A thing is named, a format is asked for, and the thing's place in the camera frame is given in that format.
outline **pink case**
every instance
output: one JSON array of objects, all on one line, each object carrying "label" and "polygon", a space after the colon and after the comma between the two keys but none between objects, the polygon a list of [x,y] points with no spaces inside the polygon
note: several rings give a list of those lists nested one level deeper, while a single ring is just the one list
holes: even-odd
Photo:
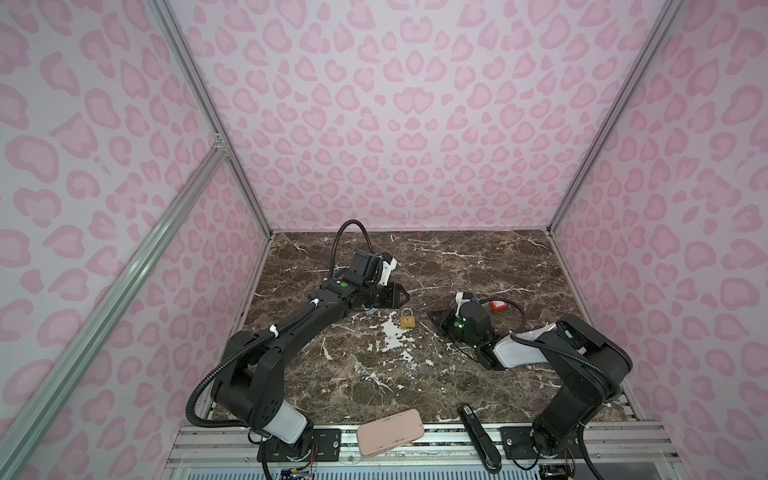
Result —
[{"label": "pink case", "polygon": [[357,446],[362,457],[371,457],[424,436],[422,416],[416,409],[405,410],[357,429]]}]

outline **pink patterned wall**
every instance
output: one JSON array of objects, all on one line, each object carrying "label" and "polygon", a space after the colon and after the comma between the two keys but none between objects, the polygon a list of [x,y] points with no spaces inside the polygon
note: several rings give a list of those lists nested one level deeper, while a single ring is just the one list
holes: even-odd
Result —
[{"label": "pink patterned wall", "polygon": [[0,5],[0,435],[211,142],[141,0]]},{"label": "pink patterned wall", "polygon": [[662,0],[173,0],[273,228],[544,226]]},{"label": "pink patterned wall", "polygon": [[766,25],[691,4],[557,235],[692,479],[768,472]]},{"label": "pink patterned wall", "polygon": [[247,294],[258,232],[223,165],[20,478],[159,476]]}]

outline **side wall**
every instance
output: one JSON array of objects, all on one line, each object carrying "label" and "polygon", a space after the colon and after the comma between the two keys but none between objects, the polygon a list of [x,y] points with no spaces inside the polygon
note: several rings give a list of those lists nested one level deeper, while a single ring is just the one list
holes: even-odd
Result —
[{"label": "side wall", "polygon": [[211,144],[141,0],[0,5],[0,435]]},{"label": "side wall", "polygon": [[764,2],[694,1],[556,234],[691,478],[768,472]]},{"label": "side wall", "polygon": [[171,0],[272,227],[543,227],[662,0]]},{"label": "side wall", "polygon": [[222,165],[22,478],[157,478],[187,398],[250,293],[264,242]]}]

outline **black mounting plate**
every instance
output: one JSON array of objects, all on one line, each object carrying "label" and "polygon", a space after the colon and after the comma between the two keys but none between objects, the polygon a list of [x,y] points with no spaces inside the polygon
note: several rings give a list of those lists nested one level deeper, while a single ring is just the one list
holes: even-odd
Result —
[{"label": "black mounting plate", "polygon": [[[513,458],[515,460],[533,460],[536,458],[537,454],[531,443],[531,427],[501,427],[498,432],[502,434],[502,445],[507,460]],[[578,444],[573,439],[568,440],[568,446],[575,458],[583,458]]]},{"label": "black mounting plate", "polygon": [[[340,429],[314,429],[312,431],[312,441],[317,443],[319,447],[317,458],[315,462],[338,462],[339,451],[341,450],[341,430]],[[295,462],[288,458],[287,452],[284,450],[280,440],[275,437],[271,439],[262,440],[261,448],[259,448],[257,460],[261,462],[262,452],[266,452],[266,460],[269,463],[272,462]],[[307,463],[310,460],[309,456],[299,462]]]}]

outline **brown marble surface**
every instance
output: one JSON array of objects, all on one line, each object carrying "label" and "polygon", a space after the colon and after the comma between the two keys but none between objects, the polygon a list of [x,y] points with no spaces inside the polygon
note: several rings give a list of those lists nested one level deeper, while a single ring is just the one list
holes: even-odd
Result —
[{"label": "brown marble surface", "polygon": [[[337,254],[346,266],[366,248],[352,226]],[[331,233],[276,236],[245,330],[282,319],[316,288],[328,268]],[[486,371],[435,334],[427,314],[449,308],[456,292],[501,295],[520,303],[524,330],[579,313],[547,239],[540,231],[371,233],[377,251],[397,260],[392,278],[411,293],[407,307],[416,328],[400,330],[402,312],[355,313],[310,342],[286,369],[286,400],[316,424],[364,423],[415,408],[424,422],[458,421],[467,402],[483,422],[531,421],[557,392],[548,364],[504,372]],[[511,309],[492,314],[498,332],[522,328]],[[215,418],[225,416],[219,410]],[[620,407],[603,409],[596,421],[621,421]]]}]

